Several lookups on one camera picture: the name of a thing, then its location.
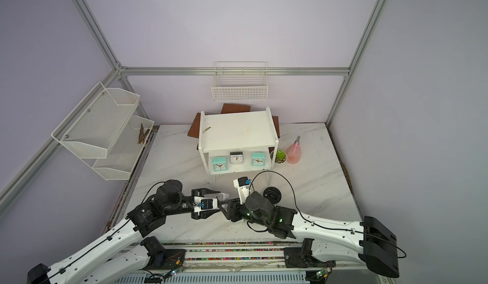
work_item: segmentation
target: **white side table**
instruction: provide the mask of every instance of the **white side table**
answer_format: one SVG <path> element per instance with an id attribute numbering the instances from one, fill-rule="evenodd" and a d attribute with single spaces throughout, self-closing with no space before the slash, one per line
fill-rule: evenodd
<path id="1" fill-rule="evenodd" d="M 213 188 L 215 175 L 272 169 L 276 154 L 271 159 L 269 147 L 278 150 L 278 135 L 269 107 L 265 111 L 218 115 L 201 112 L 198 151 Z M 230 164 L 230 153 L 236 151 L 243 154 L 243 163 L 240 165 Z M 251 164 L 253 152 L 265 153 L 264 166 Z M 215 171 L 212 165 L 215 157 L 226 157 L 227 170 Z"/>

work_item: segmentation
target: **white mesh basket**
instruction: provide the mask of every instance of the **white mesh basket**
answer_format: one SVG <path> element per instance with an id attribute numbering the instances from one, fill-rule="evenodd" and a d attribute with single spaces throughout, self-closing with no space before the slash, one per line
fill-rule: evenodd
<path id="1" fill-rule="evenodd" d="M 107 158 L 97 159 L 92 169 L 105 180 L 127 180 L 136 166 L 137 160 L 144 143 L 149 137 L 146 135 L 141 143 L 139 142 L 139 131 L 143 125 L 144 132 L 151 130 L 154 121 L 139 116 L 130 117 L 129 123 L 125 126 L 120 137 Z"/>
<path id="2" fill-rule="evenodd" d="M 139 104 L 135 93 L 101 83 L 97 87 L 100 92 L 71 127 L 62 135 L 51 134 L 80 159 L 107 158 Z"/>
<path id="3" fill-rule="evenodd" d="M 215 68 L 214 101 L 266 101 L 266 68 Z"/>

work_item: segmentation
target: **teal alarm clock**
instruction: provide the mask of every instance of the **teal alarm clock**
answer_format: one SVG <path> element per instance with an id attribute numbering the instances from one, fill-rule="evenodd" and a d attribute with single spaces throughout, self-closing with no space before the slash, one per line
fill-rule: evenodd
<path id="1" fill-rule="evenodd" d="M 265 165 L 265 154 L 256 152 L 251 154 L 252 165 L 253 166 L 264 166 Z"/>
<path id="2" fill-rule="evenodd" d="M 227 170 L 227 158 L 226 157 L 212 158 L 212 164 L 214 167 L 214 171 L 225 171 L 225 170 Z"/>

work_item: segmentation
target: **white flower pot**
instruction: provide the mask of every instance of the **white flower pot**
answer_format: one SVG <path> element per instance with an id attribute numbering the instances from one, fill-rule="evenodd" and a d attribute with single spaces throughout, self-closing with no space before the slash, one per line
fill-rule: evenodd
<path id="1" fill-rule="evenodd" d="M 271 157 L 271 160 L 273 160 L 273 153 L 274 153 L 274 150 L 272 150 L 272 151 L 271 151 L 271 153 L 269 154 L 269 156 Z M 275 161 L 275 164 L 276 164 L 276 165 L 282 165 L 282 164 L 285 164 L 285 163 L 286 163 L 286 161 L 288 160 L 288 155 L 287 155 L 286 153 L 285 153 L 284 155 L 286 156 L 286 159 L 284 160 L 284 162 L 282 162 L 282 163 L 280 163 L 280 164 L 279 164 L 279 163 L 277 163 L 277 162 Z"/>

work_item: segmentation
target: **potted plant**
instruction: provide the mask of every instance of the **potted plant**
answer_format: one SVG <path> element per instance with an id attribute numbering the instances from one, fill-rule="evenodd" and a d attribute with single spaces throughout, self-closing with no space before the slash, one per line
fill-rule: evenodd
<path id="1" fill-rule="evenodd" d="M 274 153 L 274 150 L 272 150 L 271 153 L 269 154 L 271 159 L 273 159 L 273 153 Z M 286 155 L 286 153 L 279 149 L 278 152 L 276 153 L 275 163 L 284 164 L 286 162 L 287 158 L 288 158 L 288 156 Z"/>

